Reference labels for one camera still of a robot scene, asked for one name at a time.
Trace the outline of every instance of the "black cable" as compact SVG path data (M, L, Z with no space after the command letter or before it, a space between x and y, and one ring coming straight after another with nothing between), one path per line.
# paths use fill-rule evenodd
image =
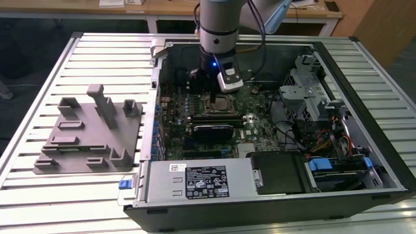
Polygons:
M258 23L258 27L259 27L259 31L262 34L262 47L263 47L263 58L262 58L262 64L261 67L258 68L258 70L254 72L254 77L259 74L259 72L263 70L265 68L265 64L266 64L266 60L267 60L267 52L266 52L266 27L265 27L265 22L263 22L263 18L262 15L259 13L259 10L257 8L257 5L254 4L253 0L247 1L249 3L249 7L251 9L251 12L254 14L254 18L257 20Z
M297 23L299 22L299 15L298 15L298 7L291 3L291 5L295 7L295 12L297 12Z
M198 20L198 17L197 17L197 10L198 8L201 7L201 3L197 4L195 8L194 8L194 21L195 21L195 25L197 25L197 28L201 29L201 21Z

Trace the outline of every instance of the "blue tab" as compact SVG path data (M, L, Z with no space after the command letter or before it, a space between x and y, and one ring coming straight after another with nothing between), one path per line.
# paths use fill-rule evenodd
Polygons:
M333 165L330 159L327 158L315 158L310 162L311 171L317 170L333 170Z
M365 162L366 162L367 168L371 168L373 167L373 161L369 157L365 158Z
M311 171L317 171L317 165L313 161L309 162Z
M126 179L126 180L121 180L119 182L119 189L133 189L133 180L131 179Z

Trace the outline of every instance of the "white paper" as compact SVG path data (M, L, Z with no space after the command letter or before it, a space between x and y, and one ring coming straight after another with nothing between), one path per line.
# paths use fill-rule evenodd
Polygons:
M125 0L101 0L101 8L123 8Z

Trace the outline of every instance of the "aluminum extrusion table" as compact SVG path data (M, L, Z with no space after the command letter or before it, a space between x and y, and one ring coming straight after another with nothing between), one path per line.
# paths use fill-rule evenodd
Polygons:
M94 100L86 94L89 84L103 83L114 102L135 99L145 105L151 77L158 75L151 59L153 39L197 39L193 35L77 34L59 58L23 123L0 158L0 230L2 233L121 233L146 231L127 217L119 204L133 202L133 190L119 198L119 181L129 173L35 175L41 148L46 144L63 97L81 103ZM241 36L259 40L258 36ZM342 68L382 129L416 175L416 106L359 42L349 38L269 37L270 41L322 41ZM141 129L137 148L142 148ZM257 225L213 230L206 233L309 234L415 233L416 201L373 208L351 218Z

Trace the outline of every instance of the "warning label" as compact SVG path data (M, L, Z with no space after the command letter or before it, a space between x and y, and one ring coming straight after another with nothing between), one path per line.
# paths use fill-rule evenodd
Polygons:
M226 166L187 167L189 199L230 197Z

